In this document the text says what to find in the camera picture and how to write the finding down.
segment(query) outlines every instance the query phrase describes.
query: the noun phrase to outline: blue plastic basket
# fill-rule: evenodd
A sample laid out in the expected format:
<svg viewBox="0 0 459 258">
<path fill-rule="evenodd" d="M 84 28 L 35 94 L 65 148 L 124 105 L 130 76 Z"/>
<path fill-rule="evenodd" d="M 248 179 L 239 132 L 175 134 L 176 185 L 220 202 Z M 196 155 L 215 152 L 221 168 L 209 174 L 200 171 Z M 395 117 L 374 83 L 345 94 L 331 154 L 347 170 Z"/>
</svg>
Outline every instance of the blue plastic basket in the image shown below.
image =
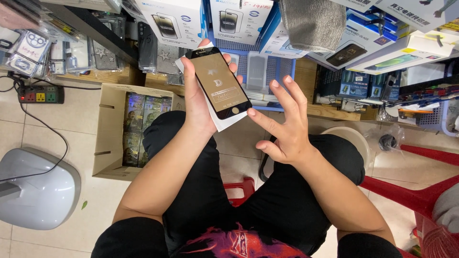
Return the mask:
<svg viewBox="0 0 459 258">
<path fill-rule="evenodd" d="M 218 47 L 222 52 L 228 52 L 232 54 L 239 55 L 239 64 L 237 67 L 237 75 L 242 75 L 243 83 L 246 83 L 247 76 L 247 55 L 249 51 L 259 51 L 261 38 L 257 39 L 255 45 L 248 45 L 237 43 L 233 41 L 228 41 L 224 39 L 215 39 L 213 37 L 213 31 L 210 30 L 208 33 L 209 40 Z M 286 75 L 290 75 L 293 79 L 295 78 L 295 64 L 296 59 L 281 58 L 276 56 L 268 56 L 268 68 L 266 70 L 266 85 L 269 85 L 269 82 L 273 79 L 277 80 L 282 87 L 284 83 L 282 78 Z M 258 110 L 268 110 L 268 111 L 278 111 L 283 112 L 284 109 L 279 103 L 270 102 L 266 107 L 253 106 Z"/>
<path fill-rule="evenodd" d="M 456 134 L 446 129 L 446 115 L 448 113 L 449 101 L 440 102 L 440 106 L 433 109 L 431 114 L 422 114 L 419 126 L 426 129 L 442 131 L 448 136 L 455 137 Z"/>
</svg>

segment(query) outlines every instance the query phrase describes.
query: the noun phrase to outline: red chair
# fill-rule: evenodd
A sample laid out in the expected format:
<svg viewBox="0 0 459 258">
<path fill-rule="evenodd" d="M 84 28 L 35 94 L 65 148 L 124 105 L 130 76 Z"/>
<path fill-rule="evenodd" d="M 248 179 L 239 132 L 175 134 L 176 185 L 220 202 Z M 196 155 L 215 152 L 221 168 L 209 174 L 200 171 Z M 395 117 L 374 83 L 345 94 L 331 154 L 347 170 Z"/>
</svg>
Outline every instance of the red chair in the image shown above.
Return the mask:
<svg viewBox="0 0 459 258">
<path fill-rule="evenodd" d="M 242 183 L 223 184 L 223 186 L 225 189 L 241 188 L 244 191 L 243 198 L 229 199 L 229 202 L 234 207 L 241 205 L 255 192 L 255 181 L 251 177 L 244 177 L 244 181 Z"/>
<path fill-rule="evenodd" d="M 404 145 L 401 149 L 459 165 L 458 154 Z M 459 183 L 459 175 L 414 191 L 365 176 L 360 186 L 414 211 L 423 258 L 459 258 L 459 234 L 450 233 L 445 227 L 438 226 L 432 218 L 432 211 L 439 196 L 457 183 Z M 414 257 L 405 251 L 401 250 L 401 252 L 403 257 Z"/>
</svg>

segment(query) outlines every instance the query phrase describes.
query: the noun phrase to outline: power strip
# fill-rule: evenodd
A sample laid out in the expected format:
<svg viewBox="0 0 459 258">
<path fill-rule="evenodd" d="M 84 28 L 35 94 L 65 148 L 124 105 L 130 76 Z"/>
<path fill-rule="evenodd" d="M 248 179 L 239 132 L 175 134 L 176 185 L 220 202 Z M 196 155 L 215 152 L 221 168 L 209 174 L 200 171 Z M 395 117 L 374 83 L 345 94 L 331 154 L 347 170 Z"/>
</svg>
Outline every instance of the power strip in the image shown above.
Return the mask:
<svg viewBox="0 0 459 258">
<path fill-rule="evenodd" d="M 24 86 L 17 94 L 19 103 L 64 104 L 64 88 L 58 86 Z"/>
</svg>

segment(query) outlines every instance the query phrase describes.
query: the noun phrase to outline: gray cloth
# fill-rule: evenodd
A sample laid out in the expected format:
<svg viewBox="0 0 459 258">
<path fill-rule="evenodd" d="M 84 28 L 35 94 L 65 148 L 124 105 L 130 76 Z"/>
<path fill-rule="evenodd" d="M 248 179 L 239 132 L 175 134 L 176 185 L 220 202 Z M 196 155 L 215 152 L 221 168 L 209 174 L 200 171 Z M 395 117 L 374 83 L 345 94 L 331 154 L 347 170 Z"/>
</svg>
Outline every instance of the gray cloth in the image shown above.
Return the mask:
<svg viewBox="0 0 459 258">
<path fill-rule="evenodd" d="M 346 8 L 329 0 L 281 0 L 280 13 L 293 48 L 335 52 L 346 26 Z"/>
<path fill-rule="evenodd" d="M 435 202 L 432 218 L 438 225 L 448 228 L 451 233 L 459 233 L 459 184 L 444 191 Z"/>
</svg>

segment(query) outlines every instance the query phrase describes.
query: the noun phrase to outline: black pants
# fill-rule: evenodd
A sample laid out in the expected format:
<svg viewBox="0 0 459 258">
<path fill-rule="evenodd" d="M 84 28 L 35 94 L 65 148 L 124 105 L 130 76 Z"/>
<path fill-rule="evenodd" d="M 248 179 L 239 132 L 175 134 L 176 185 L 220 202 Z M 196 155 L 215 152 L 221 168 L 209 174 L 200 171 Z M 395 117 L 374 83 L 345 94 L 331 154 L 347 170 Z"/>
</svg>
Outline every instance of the black pants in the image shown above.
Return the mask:
<svg viewBox="0 0 459 258">
<path fill-rule="evenodd" d="M 160 115 L 144 132 L 143 145 L 151 158 L 178 132 L 185 112 Z M 354 145 L 335 135 L 309 135 L 311 144 L 353 183 L 362 183 L 364 161 Z M 331 223 L 311 188 L 291 165 L 274 163 L 270 178 L 241 206 L 230 205 L 219 170 L 219 152 L 212 137 L 163 216 L 170 252 L 197 238 L 208 227 L 256 230 L 311 255 L 324 243 Z"/>
</svg>

